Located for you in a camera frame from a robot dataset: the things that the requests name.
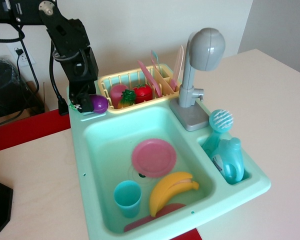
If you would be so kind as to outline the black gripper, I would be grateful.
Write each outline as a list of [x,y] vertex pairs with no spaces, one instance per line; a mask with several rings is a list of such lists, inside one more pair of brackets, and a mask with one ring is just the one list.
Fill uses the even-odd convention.
[[56,54],[69,81],[69,97],[72,109],[80,113],[94,110],[90,96],[96,93],[95,81],[98,79],[99,68],[91,47],[80,49],[72,56]]

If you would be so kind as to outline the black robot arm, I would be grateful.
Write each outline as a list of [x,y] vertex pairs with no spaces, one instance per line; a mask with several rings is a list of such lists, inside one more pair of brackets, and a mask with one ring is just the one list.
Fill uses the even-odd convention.
[[53,64],[59,62],[69,81],[68,97],[80,113],[93,112],[91,95],[96,93],[99,68],[86,29],[79,19],[65,18],[55,0],[0,0],[0,24],[18,31],[18,38],[0,39],[0,43],[22,42],[25,25],[44,25],[51,39],[49,77],[58,99],[60,115],[68,113],[54,78]]

